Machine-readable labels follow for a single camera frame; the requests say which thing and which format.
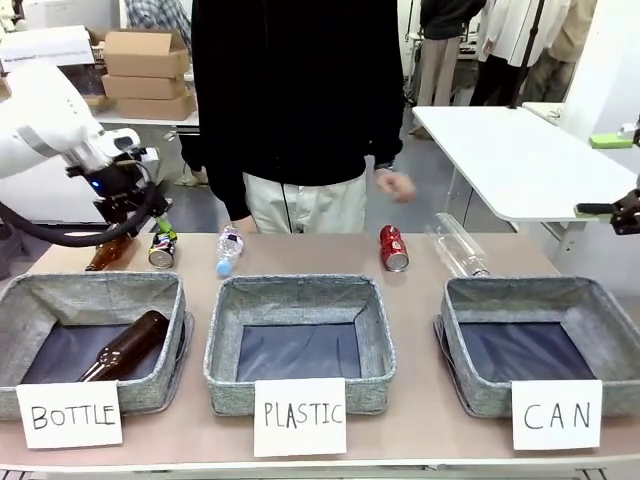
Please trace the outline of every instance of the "cardboard box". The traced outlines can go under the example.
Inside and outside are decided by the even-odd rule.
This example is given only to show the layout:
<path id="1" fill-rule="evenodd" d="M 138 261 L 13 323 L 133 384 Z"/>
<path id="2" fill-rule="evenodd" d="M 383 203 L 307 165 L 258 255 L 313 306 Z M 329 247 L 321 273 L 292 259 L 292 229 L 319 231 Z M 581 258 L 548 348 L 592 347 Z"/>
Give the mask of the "cardboard box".
<path id="1" fill-rule="evenodd" d="M 118 0 L 24 0 L 29 29 L 83 25 L 90 30 L 120 28 Z"/>
<path id="2" fill-rule="evenodd" d="M 186 94 L 184 78 L 102 77 L 109 98 L 172 100 Z"/>
<path id="3" fill-rule="evenodd" d="M 109 32 L 104 58 L 109 75 L 178 78 L 189 69 L 189 51 L 177 30 Z"/>
<path id="4" fill-rule="evenodd" d="M 0 99 L 9 98 L 10 96 L 11 95 L 9 94 L 9 89 L 7 88 L 4 78 L 0 78 Z"/>
<path id="5" fill-rule="evenodd" d="M 192 95 L 183 95 L 173 100 L 120 99 L 116 110 L 123 118 L 146 120 L 185 120 L 196 109 Z"/>
<path id="6" fill-rule="evenodd" d="M 91 37 L 83 26 L 15 32 L 0 42 L 0 64 L 5 73 L 37 58 L 57 66 L 95 64 Z"/>

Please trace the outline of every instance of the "white pants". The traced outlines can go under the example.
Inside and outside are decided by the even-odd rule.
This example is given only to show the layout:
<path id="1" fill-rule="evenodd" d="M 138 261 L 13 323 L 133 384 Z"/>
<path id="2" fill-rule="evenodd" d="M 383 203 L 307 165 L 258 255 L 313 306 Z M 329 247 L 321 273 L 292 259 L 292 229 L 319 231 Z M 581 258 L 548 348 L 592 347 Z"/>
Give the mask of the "white pants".
<path id="1" fill-rule="evenodd" d="M 247 205 L 260 233 L 361 233 L 364 230 L 365 174 L 324 187 L 285 184 L 284 195 L 280 183 L 247 174 L 244 183 Z"/>

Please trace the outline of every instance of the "hand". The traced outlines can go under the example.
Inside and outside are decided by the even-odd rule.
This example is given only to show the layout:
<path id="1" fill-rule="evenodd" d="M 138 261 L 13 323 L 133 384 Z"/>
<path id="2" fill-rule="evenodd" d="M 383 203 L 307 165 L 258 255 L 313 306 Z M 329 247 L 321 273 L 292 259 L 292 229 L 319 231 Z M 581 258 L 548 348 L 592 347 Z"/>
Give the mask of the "hand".
<path id="1" fill-rule="evenodd" d="M 484 42 L 484 47 L 482 47 L 482 49 L 484 50 L 484 53 L 486 53 L 487 55 L 491 55 L 493 53 L 494 46 L 495 44 L 487 38 L 487 41 Z"/>
<path id="2" fill-rule="evenodd" d="M 240 233 L 242 233 L 243 235 L 258 233 L 258 226 L 256 225 L 256 221 L 251 215 L 231 223 L 234 227 L 240 230 Z"/>
<path id="3" fill-rule="evenodd" d="M 405 173 L 386 168 L 376 170 L 376 185 L 387 195 L 392 195 L 398 203 L 407 203 L 416 198 L 416 187 L 411 177 Z"/>

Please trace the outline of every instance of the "aluminum can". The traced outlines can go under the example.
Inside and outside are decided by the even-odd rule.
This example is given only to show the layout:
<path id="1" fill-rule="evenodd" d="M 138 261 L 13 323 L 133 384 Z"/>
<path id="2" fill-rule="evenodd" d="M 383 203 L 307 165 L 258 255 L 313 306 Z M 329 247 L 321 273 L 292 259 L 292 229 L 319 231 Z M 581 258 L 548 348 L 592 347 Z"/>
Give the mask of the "aluminum can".
<path id="1" fill-rule="evenodd" d="M 171 268 L 178 236 L 175 233 L 156 233 L 149 248 L 149 263 L 157 268 Z"/>
<path id="2" fill-rule="evenodd" d="M 387 225 L 380 231 L 380 256 L 390 272 L 404 272 L 409 266 L 409 253 L 400 230 Z"/>

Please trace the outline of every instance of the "bottle cap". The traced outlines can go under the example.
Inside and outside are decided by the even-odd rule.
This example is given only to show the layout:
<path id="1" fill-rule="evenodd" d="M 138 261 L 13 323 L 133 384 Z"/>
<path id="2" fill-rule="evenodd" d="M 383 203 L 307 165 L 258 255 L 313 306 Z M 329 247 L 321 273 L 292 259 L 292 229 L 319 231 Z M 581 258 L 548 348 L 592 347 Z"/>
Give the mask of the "bottle cap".
<path id="1" fill-rule="evenodd" d="M 221 277 L 228 277 L 231 275 L 231 270 L 233 269 L 233 265 L 229 260 L 220 260 L 218 265 L 216 265 L 216 272 Z"/>

